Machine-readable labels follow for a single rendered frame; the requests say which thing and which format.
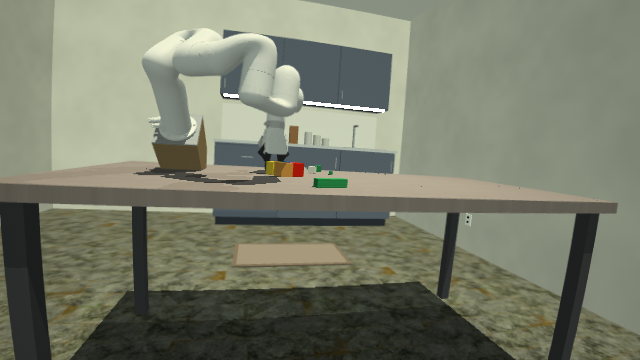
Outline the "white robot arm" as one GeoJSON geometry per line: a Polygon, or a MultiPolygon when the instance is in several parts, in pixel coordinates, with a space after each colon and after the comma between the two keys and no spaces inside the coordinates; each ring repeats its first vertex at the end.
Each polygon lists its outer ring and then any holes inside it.
{"type": "Polygon", "coordinates": [[[285,129],[286,117],[303,106],[297,70],[288,65],[276,69],[277,49],[268,37],[245,33],[222,39],[205,28],[176,32],[144,54],[142,66],[161,117],[149,118],[149,123],[159,123],[152,127],[159,127],[160,134],[168,140],[191,137],[197,125],[190,116],[185,84],[179,74],[224,76],[241,63],[239,100],[272,114],[267,114],[266,128],[285,129]]]}

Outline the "red cube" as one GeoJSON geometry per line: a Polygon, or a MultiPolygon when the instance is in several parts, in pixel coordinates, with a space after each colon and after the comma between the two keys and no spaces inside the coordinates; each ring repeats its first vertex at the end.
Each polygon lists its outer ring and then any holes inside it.
{"type": "Polygon", "coordinates": [[[303,176],[304,176],[304,164],[293,163],[293,177],[303,177],[303,176]]]}

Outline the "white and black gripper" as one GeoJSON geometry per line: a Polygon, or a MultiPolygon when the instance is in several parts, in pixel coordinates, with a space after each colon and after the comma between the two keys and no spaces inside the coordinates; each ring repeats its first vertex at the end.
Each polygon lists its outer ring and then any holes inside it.
{"type": "Polygon", "coordinates": [[[270,161],[271,154],[277,154],[277,160],[283,162],[284,159],[289,156],[287,131],[281,128],[265,129],[262,139],[262,147],[258,151],[258,154],[265,161],[265,171],[266,161],[270,161]],[[264,142],[265,144],[263,144],[264,142]],[[264,154],[264,152],[266,153],[264,154]]]}

